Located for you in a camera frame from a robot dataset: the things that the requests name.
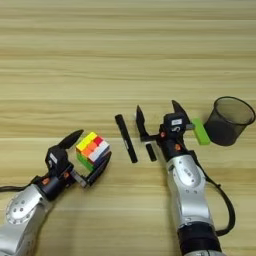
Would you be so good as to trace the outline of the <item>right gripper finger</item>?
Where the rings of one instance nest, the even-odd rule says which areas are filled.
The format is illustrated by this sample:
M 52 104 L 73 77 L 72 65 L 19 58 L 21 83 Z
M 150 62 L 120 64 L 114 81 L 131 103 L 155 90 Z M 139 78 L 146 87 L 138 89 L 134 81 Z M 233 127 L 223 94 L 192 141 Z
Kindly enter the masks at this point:
M 191 123 L 186 111 L 183 107 L 175 100 L 172 101 L 174 113 L 172 114 L 173 125 L 189 125 Z
M 137 106 L 136 109 L 136 124 L 141 140 L 146 141 L 149 138 L 149 134 L 147 133 L 145 128 L 145 118 L 140 106 Z

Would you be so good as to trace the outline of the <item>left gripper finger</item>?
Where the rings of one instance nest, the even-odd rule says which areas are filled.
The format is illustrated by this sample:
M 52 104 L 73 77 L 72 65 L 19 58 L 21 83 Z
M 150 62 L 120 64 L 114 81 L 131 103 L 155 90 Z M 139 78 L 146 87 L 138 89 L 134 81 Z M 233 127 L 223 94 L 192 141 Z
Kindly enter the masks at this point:
M 95 181 L 101 176 L 101 174 L 105 171 L 110 158 L 111 158 L 112 152 L 108 152 L 105 156 L 102 157 L 100 164 L 97 166 L 95 170 L 93 170 L 86 178 L 86 185 L 92 186 Z
M 73 133 L 66 136 L 59 144 L 58 146 L 62 149 L 69 149 L 71 148 L 75 142 L 80 138 L 82 133 L 84 132 L 83 129 L 74 131 Z

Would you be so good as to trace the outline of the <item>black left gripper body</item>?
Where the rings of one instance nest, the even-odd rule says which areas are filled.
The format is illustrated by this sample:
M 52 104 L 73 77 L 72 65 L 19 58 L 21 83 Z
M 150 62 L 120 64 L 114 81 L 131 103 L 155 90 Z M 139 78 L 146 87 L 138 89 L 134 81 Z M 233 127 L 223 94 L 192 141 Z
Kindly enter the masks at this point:
M 86 178 L 80 175 L 71 162 L 64 168 L 53 166 L 48 173 L 40 177 L 35 185 L 49 201 L 54 201 L 67 187 L 79 183 L 82 187 L 87 185 Z

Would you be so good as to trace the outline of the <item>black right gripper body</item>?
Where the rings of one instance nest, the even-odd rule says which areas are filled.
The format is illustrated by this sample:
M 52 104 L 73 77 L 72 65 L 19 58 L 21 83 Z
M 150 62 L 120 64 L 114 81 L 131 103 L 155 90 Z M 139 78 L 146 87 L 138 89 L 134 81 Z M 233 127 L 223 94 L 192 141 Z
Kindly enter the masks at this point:
M 184 143 L 184 133 L 187 130 L 194 130 L 195 126 L 190 123 L 187 125 L 167 126 L 160 125 L 159 132 L 156 135 L 143 135 L 143 142 L 155 141 L 161 149 L 164 159 L 169 161 L 170 159 L 188 155 L 189 152 Z

